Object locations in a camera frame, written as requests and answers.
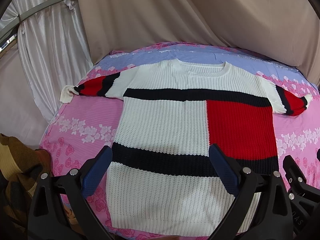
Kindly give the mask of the white red black knit sweater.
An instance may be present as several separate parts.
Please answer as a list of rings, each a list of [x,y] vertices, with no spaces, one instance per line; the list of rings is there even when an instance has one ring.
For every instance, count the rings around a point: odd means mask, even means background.
[[[273,115],[300,115],[312,101],[228,62],[178,59],[67,86],[60,100],[75,95],[124,103],[107,170],[112,226],[185,237],[210,235],[234,199],[209,147],[272,173],[279,168]]]

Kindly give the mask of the brown yellow striped cloth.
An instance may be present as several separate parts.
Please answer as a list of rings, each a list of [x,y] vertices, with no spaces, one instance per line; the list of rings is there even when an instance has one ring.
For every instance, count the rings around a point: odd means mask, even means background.
[[[47,150],[33,150],[1,134],[1,225],[25,231],[32,198],[41,174],[51,173]]]

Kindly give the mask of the pink floral bed sheet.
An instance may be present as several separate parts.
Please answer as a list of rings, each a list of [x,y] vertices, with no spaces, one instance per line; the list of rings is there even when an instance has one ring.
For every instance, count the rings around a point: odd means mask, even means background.
[[[300,115],[273,115],[279,166],[277,171],[283,171],[283,160],[287,155],[290,155],[302,169],[307,183],[319,187],[319,161],[317,159],[319,92],[303,78],[299,71],[293,68],[234,50],[212,46],[192,46],[189,44],[169,46],[165,44],[132,53],[107,56],[78,85],[96,77],[108,76],[144,64],[173,59],[201,64],[228,62],[254,75],[268,79],[298,96],[310,93],[312,101]],[[87,159],[95,157],[103,146],[109,146],[112,149],[113,136],[119,125],[123,104],[122,100],[116,98],[82,95],[75,95],[71,102],[63,103],[41,142],[41,147],[52,154],[53,174],[60,176],[72,168],[80,168]],[[106,201],[106,181],[107,171],[95,193],[87,197],[91,208],[104,226],[128,238],[148,239],[161,236],[157,233],[114,228],[111,224]],[[198,239],[208,236],[181,237]]]

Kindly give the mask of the white satin curtain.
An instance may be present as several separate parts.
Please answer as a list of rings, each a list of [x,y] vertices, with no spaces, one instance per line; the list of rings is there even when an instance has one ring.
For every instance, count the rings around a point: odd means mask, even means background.
[[[11,0],[4,28],[48,0]],[[92,68],[78,0],[64,0],[30,16],[1,48],[1,133],[38,148],[60,108],[60,92]]]

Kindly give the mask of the beige draped cloth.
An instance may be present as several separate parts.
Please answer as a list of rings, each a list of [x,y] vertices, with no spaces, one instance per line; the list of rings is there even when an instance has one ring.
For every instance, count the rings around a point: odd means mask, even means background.
[[[319,18],[308,0],[78,0],[93,62],[164,41],[241,48],[319,84]]]

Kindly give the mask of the grey metal rail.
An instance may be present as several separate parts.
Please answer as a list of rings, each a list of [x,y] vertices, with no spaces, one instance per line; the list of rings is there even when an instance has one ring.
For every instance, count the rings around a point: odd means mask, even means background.
[[[16,27],[19,26],[27,18],[29,18],[30,16],[33,16],[34,14],[38,13],[43,9],[46,9],[47,7],[55,5],[62,1],[64,0],[48,0],[31,8],[30,10],[24,12],[23,14],[18,15],[14,20],[12,20],[3,29],[1,29],[1,46],[12,36],[14,29],[16,29]]]

